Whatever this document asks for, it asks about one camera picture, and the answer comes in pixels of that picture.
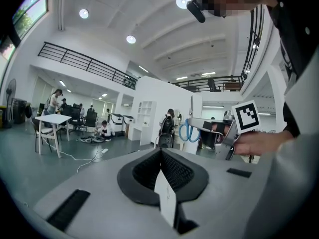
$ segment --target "white shelving unit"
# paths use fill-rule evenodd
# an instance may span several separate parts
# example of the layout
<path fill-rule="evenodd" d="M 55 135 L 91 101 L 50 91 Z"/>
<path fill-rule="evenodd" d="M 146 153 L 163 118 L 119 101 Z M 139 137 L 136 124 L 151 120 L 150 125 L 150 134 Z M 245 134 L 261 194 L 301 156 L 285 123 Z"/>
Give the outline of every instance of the white shelving unit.
<path fill-rule="evenodd" d="M 136 122 L 130 125 L 128 135 L 130 140 L 140 140 L 140 145 L 151 143 L 155 112 L 155 101 L 140 102 Z"/>

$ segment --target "shirt button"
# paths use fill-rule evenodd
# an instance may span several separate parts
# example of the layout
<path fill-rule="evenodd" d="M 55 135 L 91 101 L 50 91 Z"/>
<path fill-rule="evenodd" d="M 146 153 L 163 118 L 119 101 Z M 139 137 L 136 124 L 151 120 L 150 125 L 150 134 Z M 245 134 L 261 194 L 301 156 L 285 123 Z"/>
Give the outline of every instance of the shirt button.
<path fill-rule="evenodd" d="M 306 34 L 310 35 L 310 29 L 308 27 L 305 28 Z"/>

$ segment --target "scissors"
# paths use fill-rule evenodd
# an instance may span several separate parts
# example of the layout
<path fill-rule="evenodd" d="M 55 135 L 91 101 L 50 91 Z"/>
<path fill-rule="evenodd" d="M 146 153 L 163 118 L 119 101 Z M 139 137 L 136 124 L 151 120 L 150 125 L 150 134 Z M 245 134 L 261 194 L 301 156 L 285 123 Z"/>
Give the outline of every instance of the scissors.
<path fill-rule="evenodd" d="M 193 96 L 191 96 L 191 99 L 190 99 L 190 109 L 189 109 L 189 116 L 190 116 L 190 118 L 192 118 L 193 117 Z M 182 127 L 183 126 L 185 126 L 186 127 L 186 138 L 184 138 L 184 137 L 182 137 L 181 136 L 181 129 L 182 129 Z M 198 139 L 200 138 L 200 131 L 198 132 L 198 137 L 195 139 L 195 140 L 192 140 L 191 139 L 191 135 L 193 134 L 193 126 L 190 126 L 189 124 L 188 124 L 188 119 L 186 119 L 185 120 L 185 123 L 184 124 L 182 124 L 180 127 L 179 127 L 179 137 L 180 137 L 180 139 L 182 140 L 182 141 L 190 141 L 190 142 L 197 142 L 198 141 Z"/>

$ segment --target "standing fan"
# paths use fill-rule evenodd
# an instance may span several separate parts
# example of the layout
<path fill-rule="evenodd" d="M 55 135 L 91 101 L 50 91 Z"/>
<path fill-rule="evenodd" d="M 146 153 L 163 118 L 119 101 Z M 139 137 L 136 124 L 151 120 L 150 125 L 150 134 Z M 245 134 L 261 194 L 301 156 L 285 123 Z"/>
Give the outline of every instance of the standing fan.
<path fill-rule="evenodd" d="M 6 89 L 6 112 L 4 114 L 4 128 L 11 128 L 10 120 L 11 120 L 11 109 L 12 109 L 12 100 L 15 96 L 16 89 L 16 80 L 12 79 Z"/>

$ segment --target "railing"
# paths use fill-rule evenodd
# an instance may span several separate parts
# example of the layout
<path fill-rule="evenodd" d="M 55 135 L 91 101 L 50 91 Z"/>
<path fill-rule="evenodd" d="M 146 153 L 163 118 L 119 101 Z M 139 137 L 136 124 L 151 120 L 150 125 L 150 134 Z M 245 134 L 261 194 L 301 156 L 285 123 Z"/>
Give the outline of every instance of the railing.
<path fill-rule="evenodd" d="M 137 79 L 94 58 L 53 43 L 44 42 L 38 56 L 49 58 L 87 72 L 99 75 L 130 89 L 135 89 Z"/>
<path fill-rule="evenodd" d="M 261 5 L 257 6 L 254 10 L 250 11 L 250 36 L 249 44 L 246 55 L 245 64 L 241 73 L 241 79 L 243 82 L 247 79 L 248 74 L 251 71 L 251 65 L 257 55 L 261 35 L 263 32 L 265 9 Z"/>
<path fill-rule="evenodd" d="M 243 86 L 243 81 L 241 76 L 221 76 L 175 82 L 172 84 L 191 92 L 221 92 L 240 91 L 241 87 Z"/>

